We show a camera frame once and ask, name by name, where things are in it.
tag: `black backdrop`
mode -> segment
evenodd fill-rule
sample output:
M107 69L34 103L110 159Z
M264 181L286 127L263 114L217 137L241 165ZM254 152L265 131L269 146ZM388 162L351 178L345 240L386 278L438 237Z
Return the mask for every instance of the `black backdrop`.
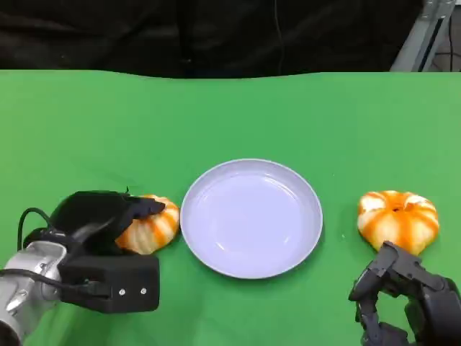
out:
M422 0L1 0L0 68L387 71L421 9Z

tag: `orange pumpkin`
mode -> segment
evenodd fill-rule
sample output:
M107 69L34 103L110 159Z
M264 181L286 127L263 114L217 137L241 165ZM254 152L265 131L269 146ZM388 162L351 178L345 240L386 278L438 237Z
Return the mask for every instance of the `orange pumpkin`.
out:
M165 203L161 213L142 220L133 220L131 225L115 240L123 249L139 254L151 254L166 246L176 236L179 228L179 208L168 198L144 195Z
M357 226L376 250L391 241L418 255L439 233L439 218L429 200L411 192L369 192L360 198Z

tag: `black cable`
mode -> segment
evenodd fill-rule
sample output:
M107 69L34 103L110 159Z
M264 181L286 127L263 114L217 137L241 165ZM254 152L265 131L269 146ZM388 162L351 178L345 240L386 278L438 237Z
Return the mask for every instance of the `black cable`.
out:
M282 31L280 29L279 4L277 3L277 0L274 0L274 21L275 21L275 28L277 30L277 36L279 38L279 44L280 44L280 59L279 59L279 65L277 67L277 74L281 76L283 60L285 59L285 43L283 42Z
M39 283L44 283L46 285L50 285L54 288L59 290L72 290L73 292L79 294L85 294L88 296L102 296L102 297L109 297L110 296L110 289L105 285L102 285L98 282L88 282L83 285L67 285L57 280L53 280L47 278L44 275L38 274L31 270L26 269L17 269L17 268L9 268L9 269L1 269L0 270L0 277L5 275L20 275L25 276L26 278L31 278L34 281Z
M452 41L452 18L448 20L448 41L449 41L449 71L453 72L453 41Z
M28 208L24 210L24 212L21 215L21 218L19 219L19 225L17 227L17 251L22 250L22 227L24 226L24 221L26 219L27 214L29 213L37 213L38 215L42 216L42 218L46 221L48 226L51 226L50 223L50 218L46 213L39 209L39 208Z

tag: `white plate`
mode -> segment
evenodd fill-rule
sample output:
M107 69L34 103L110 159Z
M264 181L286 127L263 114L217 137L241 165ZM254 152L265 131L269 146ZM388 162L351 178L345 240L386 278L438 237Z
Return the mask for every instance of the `white plate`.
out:
M184 239L208 267L235 278L268 278L299 265L321 235L312 187L274 162L242 159L205 172L181 209Z

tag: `green tablecloth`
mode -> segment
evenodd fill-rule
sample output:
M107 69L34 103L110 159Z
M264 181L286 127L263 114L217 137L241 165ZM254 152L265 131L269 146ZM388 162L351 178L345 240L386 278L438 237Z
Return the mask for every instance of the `green tablecloth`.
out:
M281 277L223 277L179 236L158 253L158 311L106 316L61 304L27 345L359 345L347 296L374 255L356 228L366 191L430 198L441 231L423 264L461 285L460 93L455 74L176 81L2 72L2 263L15 252L27 207L50 213L76 190L126 186L180 204L201 173L231 159L288 165L312 184L324 213L317 249ZM39 224L31 216L26 228ZM404 303L383 297L382 319L408 328Z

